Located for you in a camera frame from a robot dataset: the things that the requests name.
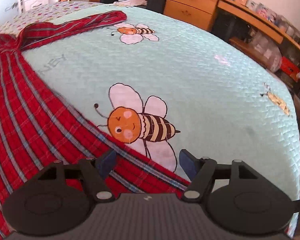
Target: bee wings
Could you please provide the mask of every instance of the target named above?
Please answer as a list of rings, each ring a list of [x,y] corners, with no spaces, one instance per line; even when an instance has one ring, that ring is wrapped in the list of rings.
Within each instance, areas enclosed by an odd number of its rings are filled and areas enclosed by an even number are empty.
[[[167,105],[161,98],[155,96],[148,97],[145,103],[144,113],[165,118],[167,115],[167,111]]]
[[[122,83],[117,83],[110,87],[109,99],[113,108],[123,106],[131,108],[137,113],[147,113],[157,115],[162,118],[164,118],[167,114],[166,103],[156,96],[150,96],[143,109],[143,102],[138,92],[136,92],[132,87]],[[150,157],[153,161],[170,171],[175,171],[177,167],[175,153],[166,140],[161,142],[146,141],[145,147],[144,140],[139,138],[133,143],[127,145],[142,155]]]
[[[148,40],[151,40],[151,41],[158,41],[159,38],[157,36],[155,36],[154,34],[152,33],[149,33],[149,34],[141,34],[143,37],[147,38]]]
[[[114,27],[116,27],[116,28],[122,28],[122,27],[134,28],[134,26],[129,23],[118,23],[118,24],[115,24]]]
[[[132,87],[122,83],[117,83],[110,87],[109,99],[114,109],[119,106],[123,106],[131,108],[137,113],[147,113],[157,115],[162,118],[165,118],[168,110],[166,103],[156,96],[150,96],[143,109],[143,102],[139,93]]]
[[[121,34],[120,41],[125,44],[136,44],[143,40],[143,36],[140,34]]]
[[[174,172],[177,167],[177,158],[167,141],[149,142],[146,141],[146,148],[142,139],[137,139],[128,146],[144,156],[151,158],[154,162]]]
[[[114,109],[119,106],[131,108],[142,113],[143,102],[140,95],[132,87],[122,83],[114,84],[109,89],[109,99]]]
[[[149,26],[144,25],[144,24],[137,24],[136,27],[137,27],[137,28],[145,28],[145,29],[149,29]]]

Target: bee print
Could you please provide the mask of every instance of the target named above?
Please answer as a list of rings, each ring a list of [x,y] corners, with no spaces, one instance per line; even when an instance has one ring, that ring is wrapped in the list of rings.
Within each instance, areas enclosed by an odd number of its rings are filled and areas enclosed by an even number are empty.
[[[155,31],[151,30],[147,25],[137,24],[133,26],[129,23],[115,24],[117,32],[121,33],[120,41],[125,44],[136,44],[141,42],[143,38],[151,41],[159,41],[159,38],[154,35]]]
[[[110,134],[137,152],[151,158],[170,171],[175,171],[177,159],[168,143],[180,131],[166,120],[167,105],[156,96],[150,96],[146,103],[130,86],[117,83],[109,89],[113,110],[106,126]]]
[[[272,93],[271,88],[266,83],[264,83],[264,86],[268,90],[268,92],[260,95],[262,97],[265,95],[268,96],[270,101],[272,101],[275,105],[279,106],[286,115],[290,116],[290,109],[287,107],[287,103],[278,96],[276,96],[274,93]]]

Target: plastic bag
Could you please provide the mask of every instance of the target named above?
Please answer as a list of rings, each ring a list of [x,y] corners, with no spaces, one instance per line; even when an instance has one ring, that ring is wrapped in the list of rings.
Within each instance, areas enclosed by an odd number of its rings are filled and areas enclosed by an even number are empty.
[[[268,37],[258,32],[250,42],[256,51],[261,53],[267,59],[267,68],[276,72],[282,63],[282,56],[278,46]]]

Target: screw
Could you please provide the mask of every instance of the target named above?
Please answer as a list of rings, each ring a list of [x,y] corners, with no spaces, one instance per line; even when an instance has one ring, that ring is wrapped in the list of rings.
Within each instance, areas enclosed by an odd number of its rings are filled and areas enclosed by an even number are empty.
[[[109,191],[100,191],[97,193],[98,199],[109,199],[112,197],[112,193]]]
[[[198,191],[194,191],[194,190],[188,190],[184,193],[186,198],[191,198],[191,199],[195,199],[198,198],[200,196],[200,193]]]

